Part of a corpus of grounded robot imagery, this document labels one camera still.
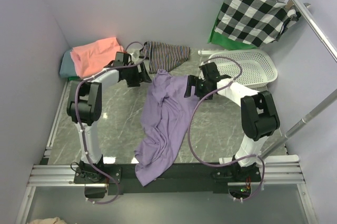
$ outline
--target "lavender cloth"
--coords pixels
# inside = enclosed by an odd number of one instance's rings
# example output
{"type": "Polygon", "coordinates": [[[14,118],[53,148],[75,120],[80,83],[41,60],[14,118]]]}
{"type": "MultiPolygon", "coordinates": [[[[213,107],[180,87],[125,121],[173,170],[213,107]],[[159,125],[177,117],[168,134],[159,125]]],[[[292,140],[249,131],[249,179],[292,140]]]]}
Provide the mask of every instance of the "lavender cloth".
{"type": "Polygon", "coordinates": [[[141,123],[146,137],[135,150],[136,175],[147,185],[176,159],[198,98],[184,98],[187,75],[158,70],[148,87],[141,123]]]}

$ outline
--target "white laundry basket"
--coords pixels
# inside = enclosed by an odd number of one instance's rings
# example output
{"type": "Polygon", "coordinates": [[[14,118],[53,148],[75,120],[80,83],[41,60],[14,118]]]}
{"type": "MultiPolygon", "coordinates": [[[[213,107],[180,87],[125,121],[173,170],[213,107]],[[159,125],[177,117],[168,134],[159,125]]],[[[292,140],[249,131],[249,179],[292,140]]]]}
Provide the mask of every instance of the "white laundry basket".
{"type": "MultiPolygon", "coordinates": [[[[209,58],[226,56],[237,61],[242,67],[242,75],[236,80],[249,88],[266,86],[277,78],[277,70],[270,57],[259,49],[223,51],[212,54],[209,58]]],[[[240,69],[234,63],[226,59],[214,59],[220,75],[235,77],[240,69]]]]}

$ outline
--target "black and white checkered shirt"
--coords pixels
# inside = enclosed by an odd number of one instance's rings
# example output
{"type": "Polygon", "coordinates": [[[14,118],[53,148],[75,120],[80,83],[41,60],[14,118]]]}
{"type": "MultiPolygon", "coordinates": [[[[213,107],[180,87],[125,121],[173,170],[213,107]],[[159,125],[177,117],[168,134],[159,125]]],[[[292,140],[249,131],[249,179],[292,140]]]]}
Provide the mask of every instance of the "black and white checkered shirt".
{"type": "Polygon", "coordinates": [[[225,0],[214,31],[257,47],[278,40],[301,13],[278,0],[225,0]]]}

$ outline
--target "gray tile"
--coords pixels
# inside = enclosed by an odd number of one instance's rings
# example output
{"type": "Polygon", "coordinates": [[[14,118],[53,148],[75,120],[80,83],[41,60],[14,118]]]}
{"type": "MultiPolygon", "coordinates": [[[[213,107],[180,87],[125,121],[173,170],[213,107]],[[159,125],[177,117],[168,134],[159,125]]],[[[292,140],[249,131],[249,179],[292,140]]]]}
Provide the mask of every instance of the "gray tile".
{"type": "MultiPolygon", "coordinates": [[[[198,75],[202,57],[193,50],[190,59],[171,71],[172,75],[198,75]]],[[[103,93],[102,116],[98,122],[98,138],[103,155],[115,157],[116,163],[130,163],[134,149],[145,134],[140,123],[148,84],[127,88],[124,81],[103,93]]],[[[57,128],[54,145],[48,164],[70,164],[81,157],[80,141],[71,118],[66,114],[66,98],[62,104],[61,120],[57,128]]],[[[231,157],[239,149],[243,139],[240,108],[227,98],[215,95],[198,109],[191,127],[191,141],[195,152],[204,161],[216,162],[220,157],[231,157]]],[[[264,148],[279,138],[276,132],[268,139],[264,148]]],[[[285,148],[275,155],[284,155],[285,148]]],[[[187,136],[181,146],[176,162],[195,162],[187,144],[187,136]]]]}

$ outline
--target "clothing rail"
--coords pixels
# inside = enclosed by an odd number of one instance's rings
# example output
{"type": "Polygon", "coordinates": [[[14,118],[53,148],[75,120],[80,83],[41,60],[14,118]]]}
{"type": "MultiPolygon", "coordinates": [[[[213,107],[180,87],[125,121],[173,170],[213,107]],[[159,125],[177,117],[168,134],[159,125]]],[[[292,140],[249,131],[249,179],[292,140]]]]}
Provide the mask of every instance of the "clothing rail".
{"type": "MultiPolygon", "coordinates": [[[[302,14],[302,17],[310,25],[311,29],[315,32],[320,41],[324,44],[326,49],[331,54],[332,58],[337,62],[337,50],[334,45],[329,41],[325,36],[323,31],[319,28],[318,24],[315,22],[313,16],[304,6],[300,0],[292,0],[294,5],[299,9],[302,14]]],[[[267,148],[262,154],[261,158],[265,159],[270,156],[278,147],[282,146],[289,138],[295,135],[300,131],[304,126],[306,126],[314,117],[328,108],[334,101],[337,100],[337,89],[333,91],[327,98],[325,98],[321,103],[319,103],[312,111],[310,111],[306,116],[304,116],[299,122],[297,122],[293,127],[291,127],[288,132],[284,134],[282,138],[273,143],[269,148],[267,148]]]]}

